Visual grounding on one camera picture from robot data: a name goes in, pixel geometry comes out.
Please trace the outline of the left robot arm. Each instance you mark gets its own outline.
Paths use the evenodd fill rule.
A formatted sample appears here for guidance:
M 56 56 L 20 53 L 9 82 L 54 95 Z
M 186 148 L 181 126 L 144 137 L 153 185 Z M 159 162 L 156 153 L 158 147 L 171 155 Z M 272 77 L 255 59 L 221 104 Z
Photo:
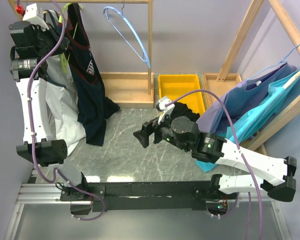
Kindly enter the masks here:
M 60 175 L 63 182 L 55 186 L 63 195 L 85 201 L 90 198 L 86 177 L 66 163 L 66 142 L 54 139 L 46 104 L 47 59 L 64 53 L 69 40 L 51 25 L 41 27 L 24 20 L 10 24 L 9 32 L 14 42 L 10 72 L 21 98 L 24 121 L 23 144 L 16 146 L 16 152 L 33 163 L 46 182 L 55 183 Z

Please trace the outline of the navy tank top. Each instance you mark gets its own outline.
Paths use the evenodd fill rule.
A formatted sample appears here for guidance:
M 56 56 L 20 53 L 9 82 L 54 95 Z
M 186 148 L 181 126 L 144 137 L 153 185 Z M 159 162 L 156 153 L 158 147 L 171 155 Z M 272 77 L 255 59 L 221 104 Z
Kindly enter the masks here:
M 67 7 L 65 36 L 70 41 L 64 54 L 77 90 L 77 120 L 85 130 L 86 143 L 102 146 L 107 119 L 117 113 L 120 106 L 106 96 L 105 85 L 91 52 L 77 3 Z

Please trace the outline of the green hanger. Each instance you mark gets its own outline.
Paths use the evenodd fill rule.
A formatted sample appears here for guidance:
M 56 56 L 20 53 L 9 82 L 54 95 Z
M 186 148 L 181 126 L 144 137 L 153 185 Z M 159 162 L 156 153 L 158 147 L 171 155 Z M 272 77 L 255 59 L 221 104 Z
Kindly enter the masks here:
M 64 13 L 71 4 L 72 3 L 70 3 L 70 2 L 66 3 L 65 6 L 62 8 L 62 13 Z M 73 38 L 75 38 L 75 35 L 77 32 L 77 27 L 78 27 L 78 23 L 75 25 L 73 36 L 72 36 Z M 70 55 L 68 57 L 66 57 L 64 54 L 62 54 L 59 57 L 61 68 L 65 74 L 67 73 L 67 65 L 69 63 L 69 59 L 70 59 Z

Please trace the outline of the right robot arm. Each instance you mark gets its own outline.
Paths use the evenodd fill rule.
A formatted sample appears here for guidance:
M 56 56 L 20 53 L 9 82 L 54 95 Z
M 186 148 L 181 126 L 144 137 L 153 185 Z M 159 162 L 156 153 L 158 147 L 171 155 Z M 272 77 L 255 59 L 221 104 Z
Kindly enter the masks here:
M 143 148 L 150 144 L 166 141 L 183 152 L 190 152 L 192 158 L 203 163 L 224 165 L 245 171 L 246 175 L 230 176 L 215 174 L 210 180 L 209 193 L 214 199 L 225 194 L 265 192 L 270 198 L 280 202 L 294 199 L 297 181 L 294 178 L 297 160 L 294 157 L 270 157 L 243 147 L 218 135 L 201 132 L 198 124 L 186 116 L 175 119 L 158 118 L 144 122 L 133 136 Z

